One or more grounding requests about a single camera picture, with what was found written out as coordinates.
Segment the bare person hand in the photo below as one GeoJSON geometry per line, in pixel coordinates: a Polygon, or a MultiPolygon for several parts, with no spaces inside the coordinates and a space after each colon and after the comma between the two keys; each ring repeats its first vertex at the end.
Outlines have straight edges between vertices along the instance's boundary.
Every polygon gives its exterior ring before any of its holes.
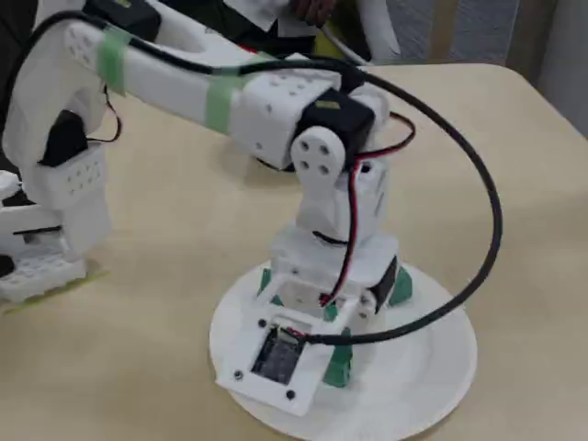
{"type": "Polygon", "coordinates": [[[298,20],[321,28],[335,10],[337,3],[337,0],[291,0],[288,5],[298,20]]]}

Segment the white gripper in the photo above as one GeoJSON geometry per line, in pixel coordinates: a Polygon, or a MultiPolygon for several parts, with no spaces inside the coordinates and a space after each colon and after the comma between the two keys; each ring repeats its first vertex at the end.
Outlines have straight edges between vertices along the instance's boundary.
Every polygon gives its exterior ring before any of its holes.
{"type": "MultiPolygon", "coordinates": [[[[398,240],[382,232],[357,245],[335,305],[341,308],[345,300],[358,297],[356,316],[373,317],[389,296],[387,289],[378,291],[377,286],[390,268],[398,266],[398,251],[398,240]]],[[[320,306],[320,297],[331,293],[344,257],[344,246],[330,245],[297,226],[280,232],[271,245],[271,270],[274,276],[289,278],[277,292],[284,306],[316,318],[330,317],[331,311],[320,306]]]]}

